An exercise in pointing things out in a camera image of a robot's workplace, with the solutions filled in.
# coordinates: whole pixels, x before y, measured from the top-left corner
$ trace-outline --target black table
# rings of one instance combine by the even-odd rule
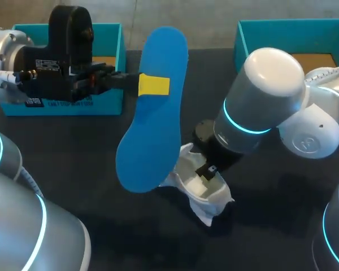
[[[232,49],[192,50],[182,98],[182,142],[214,118],[235,77]],[[140,52],[127,55],[137,71]],[[223,173],[236,204],[209,230],[173,188],[124,190],[115,153],[135,100],[113,117],[4,117],[45,197],[72,212],[92,239],[90,270],[315,270],[311,241],[339,182],[339,149],[322,160],[291,154],[271,132]]]

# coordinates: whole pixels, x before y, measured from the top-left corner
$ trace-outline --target cable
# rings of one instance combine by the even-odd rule
[[[0,80],[8,83],[13,83],[15,85],[19,83],[16,79],[16,76],[14,75],[14,72],[9,71],[0,71]]]
[[[24,177],[25,180],[28,181],[28,183],[30,184],[30,186],[34,190],[34,192],[37,195],[39,195],[42,198],[44,198],[43,193],[41,192],[39,186],[37,185],[37,183],[35,182],[33,177],[29,174],[29,172],[27,172],[27,170],[24,167],[21,168],[20,174]]]
[[[337,68],[322,67],[318,69],[313,69],[311,72],[309,72],[305,76],[305,83],[309,85],[320,85],[338,76],[339,76],[339,67]]]

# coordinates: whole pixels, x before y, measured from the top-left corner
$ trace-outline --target shoe insole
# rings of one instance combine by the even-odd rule
[[[177,29],[160,27],[148,37],[140,72],[169,78],[169,95],[139,96],[132,124],[119,143],[116,171],[120,183],[131,192],[158,187],[176,165],[187,62],[187,41]]]

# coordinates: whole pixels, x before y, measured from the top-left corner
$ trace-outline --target blue cardboard box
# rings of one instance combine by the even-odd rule
[[[339,66],[339,19],[241,20],[234,44],[236,70],[263,47],[290,54],[331,54]]]
[[[47,24],[18,24],[13,29],[26,33],[35,45],[47,45]],[[111,57],[117,71],[125,72],[125,43],[120,24],[93,24],[93,58]],[[25,104],[1,104],[6,116],[78,116],[120,115],[123,91],[112,89],[101,95],[92,95],[76,103],[29,99]]]

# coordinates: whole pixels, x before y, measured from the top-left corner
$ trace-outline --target white fabric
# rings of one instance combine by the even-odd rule
[[[210,180],[204,180],[196,170],[206,163],[202,154],[190,152],[193,144],[181,146],[177,164],[160,185],[178,188],[187,195],[192,211],[206,225],[211,226],[212,219],[221,214],[227,203],[234,201],[230,188],[220,173]]]

